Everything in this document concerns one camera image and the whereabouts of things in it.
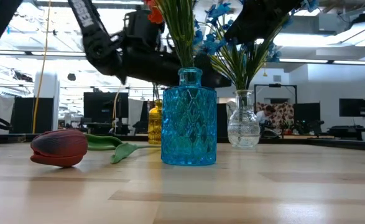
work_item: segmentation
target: white pillar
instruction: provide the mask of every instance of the white pillar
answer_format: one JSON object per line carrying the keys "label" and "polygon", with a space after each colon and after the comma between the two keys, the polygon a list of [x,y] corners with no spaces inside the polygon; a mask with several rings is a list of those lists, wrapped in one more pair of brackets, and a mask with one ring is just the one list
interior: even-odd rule
{"label": "white pillar", "polygon": [[[35,74],[34,96],[37,96],[37,92],[39,90],[40,76],[41,69]],[[59,94],[60,81],[58,73],[47,65],[43,73],[39,98],[53,98],[52,131],[58,129]]]}

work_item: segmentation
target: table surface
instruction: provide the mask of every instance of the table surface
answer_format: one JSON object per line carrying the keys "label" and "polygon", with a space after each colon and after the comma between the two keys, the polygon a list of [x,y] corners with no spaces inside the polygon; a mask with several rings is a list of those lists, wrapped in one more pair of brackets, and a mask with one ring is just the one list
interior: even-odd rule
{"label": "table surface", "polygon": [[219,144],[213,166],[169,166],[160,149],[140,149],[115,165],[111,152],[88,152],[69,169],[31,154],[0,145],[1,224],[365,223],[365,151]]}

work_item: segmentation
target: orange flower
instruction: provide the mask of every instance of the orange flower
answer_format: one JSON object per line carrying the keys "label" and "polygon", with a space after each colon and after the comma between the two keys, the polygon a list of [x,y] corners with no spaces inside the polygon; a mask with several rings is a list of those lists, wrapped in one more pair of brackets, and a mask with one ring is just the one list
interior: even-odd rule
{"label": "orange flower", "polygon": [[152,10],[152,13],[147,17],[151,22],[161,24],[163,22],[163,15],[160,12],[159,8],[156,6],[155,0],[145,0],[146,4]]}

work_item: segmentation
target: glass vase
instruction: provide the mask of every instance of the glass vase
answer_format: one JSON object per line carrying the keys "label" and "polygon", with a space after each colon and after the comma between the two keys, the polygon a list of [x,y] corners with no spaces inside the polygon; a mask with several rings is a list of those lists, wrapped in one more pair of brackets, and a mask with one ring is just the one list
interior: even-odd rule
{"label": "glass vase", "polygon": [[235,91],[236,110],[229,119],[228,139],[233,147],[254,149],[259,142],[260,127],[251,104],[249,90]]}
{"label": "glass vase", "polygon": [[162,143],[162,117],[163,101],[155,100],[155,107],[149,111],[149,122],[147,127],[149,144]]}
{"label": "glass vase", "polygon": [[163,93],[162,160],[181,166],[214,164],[216,92],[201,86],[198,68],[181,68],[178,74],[180,85]]}

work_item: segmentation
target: blue glass vase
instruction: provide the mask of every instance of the blue glass vase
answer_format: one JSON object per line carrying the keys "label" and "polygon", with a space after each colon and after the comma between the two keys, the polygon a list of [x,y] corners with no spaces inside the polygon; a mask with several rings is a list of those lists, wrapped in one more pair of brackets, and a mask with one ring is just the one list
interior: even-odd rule
{"label": "blue glass vase", "polygon": [[201,70],[181,68],[180,85],[163,92],[162,160],[166,164],[214,164],[216,92],[201,86]]}

